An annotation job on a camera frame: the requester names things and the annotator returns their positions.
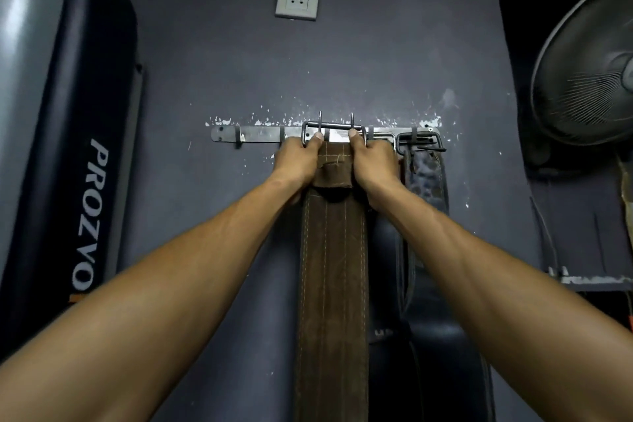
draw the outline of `white socket plate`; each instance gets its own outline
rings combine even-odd
[[[277,0],[276,17],[317,19],[318,0]]]

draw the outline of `person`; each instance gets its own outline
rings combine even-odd
[[[289,138],[270,177],[61,315],[0,366],[12,421],[145,421],[207,344],[323,136]],[[484,357],[545,420],[633,420],[633,335],[410,193],[384,141],[350,131],[354,176],[424,260]]]

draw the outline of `person's left hand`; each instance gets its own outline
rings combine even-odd
[[[308,185],[317,171],[318,149],[323,143],[323,134],[315,133],[304,147],[299,137],[289,137],[275,154],[275,168],[271,180],[288,184],[293,194]]]

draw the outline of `brown leather belt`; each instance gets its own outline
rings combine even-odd
[[[348,143],[324,142],[303,205],[295,422],[365,422],[367,224]]]

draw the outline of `person's right hand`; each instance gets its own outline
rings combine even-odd
[[[398,154],[386,140],[370,140],[366,146],[355,129],[349,130],[349,143],[354,152],[354,177],[367,192],[369,204],[382,211],[381,193],[402,185]]]

